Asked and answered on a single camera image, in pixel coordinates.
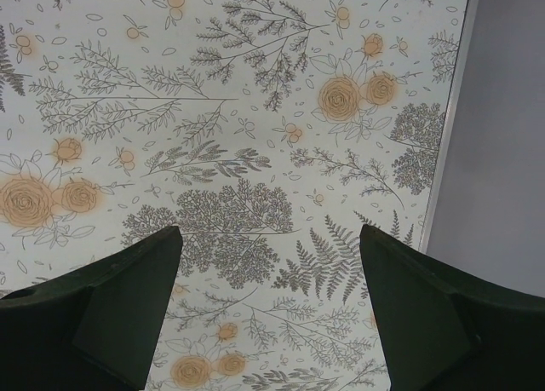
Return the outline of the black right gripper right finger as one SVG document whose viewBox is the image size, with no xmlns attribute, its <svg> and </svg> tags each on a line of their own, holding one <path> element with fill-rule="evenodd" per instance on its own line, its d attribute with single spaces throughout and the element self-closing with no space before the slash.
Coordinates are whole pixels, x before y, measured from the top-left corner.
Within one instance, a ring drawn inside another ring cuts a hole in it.
<svg viewBox="0 0 545 391">
<path fill-rule="evenodd" d="M 359 250 L 393 390 L 542 390 L 544 300 L 364 225 Z"/>
</svg>

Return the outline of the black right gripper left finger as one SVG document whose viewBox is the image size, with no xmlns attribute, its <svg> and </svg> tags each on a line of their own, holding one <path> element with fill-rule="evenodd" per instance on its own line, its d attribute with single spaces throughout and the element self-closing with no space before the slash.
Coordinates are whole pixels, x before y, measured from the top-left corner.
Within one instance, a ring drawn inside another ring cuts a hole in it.
<svg viewBox="0 0 545 391">
<path fill-rule="evenodd" d="M 178 271 L 166 227 L 1 300 L 3 390 L 142 390 Z"/>
</svg>

